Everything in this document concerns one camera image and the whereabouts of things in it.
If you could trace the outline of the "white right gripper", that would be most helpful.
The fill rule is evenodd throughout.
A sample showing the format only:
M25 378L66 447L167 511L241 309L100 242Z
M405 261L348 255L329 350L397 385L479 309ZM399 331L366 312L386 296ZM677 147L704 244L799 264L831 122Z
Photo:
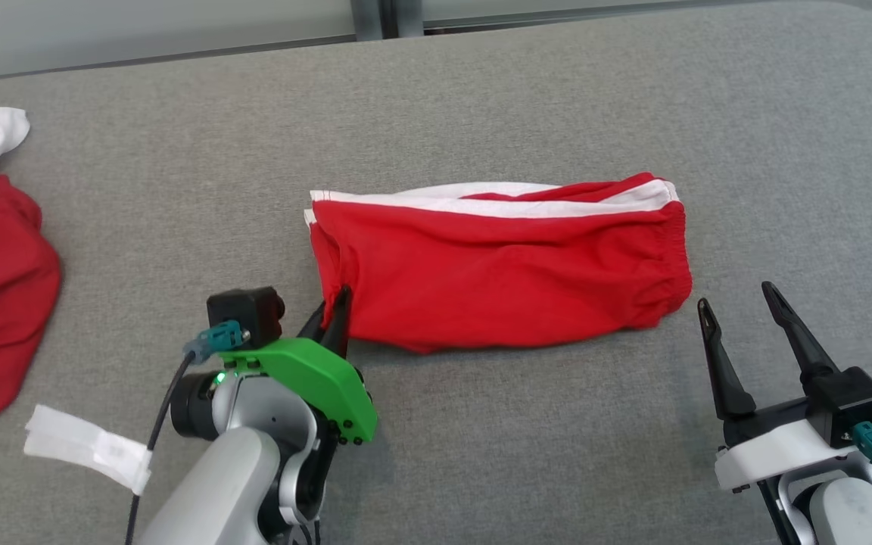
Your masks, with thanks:
M785 331L800 368L800 380L835 375L839 369L820 342L793 310L773 282L761 283L773 321ZM714 473L718 487L731 491L769 477L855 451L852 443L831 447L807 421L808 401L783 401L755 411L755 401L742 387L722 342L722 328L703 297L698 301L700 334L712 383L717 418L722 421L724 449L716 455Z

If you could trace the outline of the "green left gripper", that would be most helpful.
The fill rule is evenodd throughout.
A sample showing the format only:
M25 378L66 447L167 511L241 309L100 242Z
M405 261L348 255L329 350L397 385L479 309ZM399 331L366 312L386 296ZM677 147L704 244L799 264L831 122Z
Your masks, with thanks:
M220 353L220 359L239 375L260 370L305 403L335 421L351 443L373 441L378 413L356 368L348 357L352 290L344 284L329 307L326 301L312 312L297 333L256 350Z

